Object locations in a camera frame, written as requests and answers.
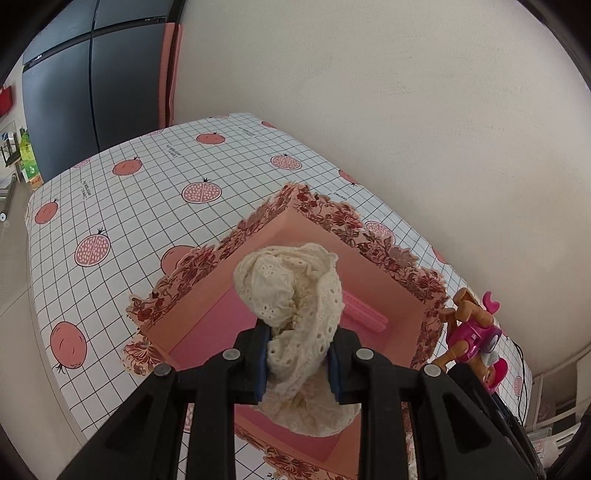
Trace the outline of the pink puppy toy figure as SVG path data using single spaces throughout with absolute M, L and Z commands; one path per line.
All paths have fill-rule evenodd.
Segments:
M 479 301 L 467 287 L 453 297 L 454 308 L 440 312 L 447 324 L 447 350 L 433 363 L 446 371 L 451 362 L 467 364 L 489 394 L 496 392 L 508 373 L 508 363 L 496 351 L 503 335 L 494 315 L 501 304 L 487 291 Z

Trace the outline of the cream lace scrunchie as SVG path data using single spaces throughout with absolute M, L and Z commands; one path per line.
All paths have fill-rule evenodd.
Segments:
M 257 409 L 304 436 L 339 434 L 361 409 L 335 400 L 325 366 L 344 310 L 337 262 L 315 243 L 270 246 L 247 254 L 233 273 L 238 297 L 271 330 Z

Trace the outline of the pink floral gift box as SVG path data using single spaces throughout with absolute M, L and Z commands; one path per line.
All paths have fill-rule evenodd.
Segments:
M 442 275 L 374 232 L 353 207 L 304 184 L 284 185 L 217 245 L 175 247 L 163 277 L 127 316 L 138 331 L 123 362 L 145 376 L 160 363 L 204 363 L 256 321 L 270 326 L 270 381 L 240 406 L 235 433 L 290 479 L 353 479 L 360 410 L 335 402 L 325 377 L 338 328 L 392 361 L 422 367 L 442 333 Z

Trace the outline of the pink plastic comb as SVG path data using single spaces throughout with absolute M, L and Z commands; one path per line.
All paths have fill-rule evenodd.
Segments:
M 374 333 L 382 333 L 386 330 L 389 320 L 379 311 L 346 291 L 342 292 L 342 301 L 344 301 L 343 318 L 360 324 Z

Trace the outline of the pomegranate grid tablecloth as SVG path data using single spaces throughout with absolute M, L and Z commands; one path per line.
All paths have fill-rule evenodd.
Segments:
M 126 315 L 182 247 L 214 244 L 287 182 L 308 184 L 390 235 L 449 294 L 465 282 L 386 203 L 270 123 L 233 113 L 158 130 L 91 156 L 31 197 L 32 296 L 59 397 L 85 437 L 135 389 L 147 361 Z

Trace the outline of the green snack box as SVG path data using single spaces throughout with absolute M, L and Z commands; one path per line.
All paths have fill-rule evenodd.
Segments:
M 43 180 L 33 152 L 29 133 L 24 128 L 20 129 L 19 151 L 23 178 L 33 190 L 36 190 L 43 184 Z

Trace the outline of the dark grey refrigerator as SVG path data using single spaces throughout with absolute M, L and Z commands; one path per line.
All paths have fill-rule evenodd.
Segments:
M 70 2 L 23 54 L 25 120 L 43 181 L 158 128 L 164 24 L 174 0 Z

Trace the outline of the red hanging bag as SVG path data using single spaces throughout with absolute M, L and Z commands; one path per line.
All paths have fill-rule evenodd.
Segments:
M 7 115 L 13 108 L 14 94 L 11 85 L 0 88 L 0 117 Z

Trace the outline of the pink foam board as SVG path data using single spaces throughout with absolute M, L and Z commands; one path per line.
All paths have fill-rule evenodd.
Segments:
M 174 120 L 174 95 L 181 37 L 182 27 L 178 23 L 164 24 L 158 79 L 159 129 L 170 126 Z

